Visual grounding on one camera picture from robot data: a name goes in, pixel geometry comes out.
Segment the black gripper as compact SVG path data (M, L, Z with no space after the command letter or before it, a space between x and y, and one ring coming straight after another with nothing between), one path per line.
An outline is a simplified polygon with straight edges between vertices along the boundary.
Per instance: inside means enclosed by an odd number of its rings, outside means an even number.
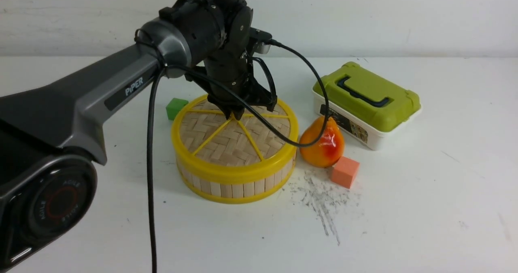
M254 77L254 61L261 66L270 87L269 89L261 86ZM215 55L205 59L204 64L203 67L194 67L193 73L186 73L186 80L195 82L205 90L209 103L217 106L226 119L230 119L233 116L235 120L241 120L245 108L234 96L218 86L199 78L199 75L208 76L224 84L246 101L248 105L265 107L268 112L274 111L277 105L277 92L270 69L263 59L251 57L248 53L243 53L237 58L226 55L223 51L217 51Z

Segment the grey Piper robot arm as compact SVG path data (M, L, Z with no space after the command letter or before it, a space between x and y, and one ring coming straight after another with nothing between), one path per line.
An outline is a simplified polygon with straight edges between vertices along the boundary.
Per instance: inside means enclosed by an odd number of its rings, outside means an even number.
M153 207L154 98L161 77L185 76L224 115L273 110L274 89L253 78L253 54L272 35L251 26L245 0L177 0L135 31L135 43L46 86L0 100L1 271L68 232L92 204L107 162L104 123L152 84L147 131Z

